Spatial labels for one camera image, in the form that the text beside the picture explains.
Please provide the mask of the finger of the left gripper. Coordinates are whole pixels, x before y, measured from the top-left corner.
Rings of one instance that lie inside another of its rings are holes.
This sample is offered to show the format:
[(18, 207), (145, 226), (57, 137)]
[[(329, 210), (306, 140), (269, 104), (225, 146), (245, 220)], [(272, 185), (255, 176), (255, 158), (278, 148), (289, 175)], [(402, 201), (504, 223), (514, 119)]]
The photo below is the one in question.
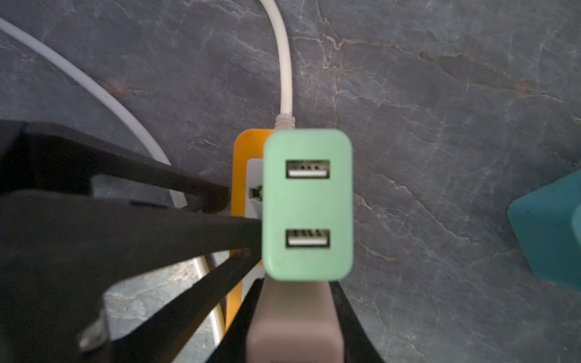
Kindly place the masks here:
[[(1, 199), (3, 362), (170, 362), (258, 263), (257, 219), (19, 191)], [(214, 252), (235, 256), (112, 340), (104, 293)]]
[(229, 189), (57, 123), (1, 122), (1, 193), (37, 189), (90, 195), (109, 175), (199, 199), (204, 213), (228, 206)]

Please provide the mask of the orange power strip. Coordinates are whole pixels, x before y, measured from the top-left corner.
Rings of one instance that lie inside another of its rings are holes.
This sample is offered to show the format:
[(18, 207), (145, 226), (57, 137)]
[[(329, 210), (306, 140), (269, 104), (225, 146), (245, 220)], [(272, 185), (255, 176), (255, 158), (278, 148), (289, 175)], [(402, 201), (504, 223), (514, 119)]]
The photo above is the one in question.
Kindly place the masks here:
[(273, 133), (271, 129), (248, 129), (234, 143), (231, 180), (231, 214), (233, 216), (257, 218), (247, 210), (251, 188), (262, 181), (263, 145)]

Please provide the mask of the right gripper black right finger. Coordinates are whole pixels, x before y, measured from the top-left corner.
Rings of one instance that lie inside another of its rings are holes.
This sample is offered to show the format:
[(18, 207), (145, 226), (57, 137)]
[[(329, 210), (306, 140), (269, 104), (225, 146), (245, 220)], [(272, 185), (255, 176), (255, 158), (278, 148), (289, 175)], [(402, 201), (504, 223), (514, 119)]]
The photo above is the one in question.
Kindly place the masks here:
[(383, 358), (369, 340), (357, 314), (339, 282), (330, 283), (340, 329), (343, 334), (344, 355), (347, 363), (384, 363)]

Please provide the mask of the pink plug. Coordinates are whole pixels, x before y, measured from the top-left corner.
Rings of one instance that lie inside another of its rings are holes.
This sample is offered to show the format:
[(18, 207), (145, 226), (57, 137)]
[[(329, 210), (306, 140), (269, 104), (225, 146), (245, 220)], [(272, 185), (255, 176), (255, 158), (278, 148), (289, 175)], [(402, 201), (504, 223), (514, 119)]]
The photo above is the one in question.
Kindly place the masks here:
[(327, 281), (265, 278), (246, 340), (247, 362), (344, 362)]

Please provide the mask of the green plug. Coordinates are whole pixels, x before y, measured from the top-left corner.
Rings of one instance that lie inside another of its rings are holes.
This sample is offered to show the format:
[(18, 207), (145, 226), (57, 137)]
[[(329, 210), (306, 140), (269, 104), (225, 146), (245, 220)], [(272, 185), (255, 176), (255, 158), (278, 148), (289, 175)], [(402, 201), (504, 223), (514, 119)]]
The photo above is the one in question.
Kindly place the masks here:
[(351, 272), (353, 148), (344, 132), (289, 129), (266, 140), (262, 260), (278, 281), (338, 281)]

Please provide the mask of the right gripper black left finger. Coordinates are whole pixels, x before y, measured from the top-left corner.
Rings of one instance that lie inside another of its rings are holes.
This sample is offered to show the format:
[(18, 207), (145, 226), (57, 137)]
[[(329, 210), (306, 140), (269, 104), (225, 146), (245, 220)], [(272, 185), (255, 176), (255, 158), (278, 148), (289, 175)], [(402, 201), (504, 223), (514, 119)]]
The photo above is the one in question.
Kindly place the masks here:
[(207, 363), (245, 363), (246, 342), (254, 311), (263, 287), (263, 278), (258, 278), (241, 304), (232, 324), (219, 346), (214, 350)]

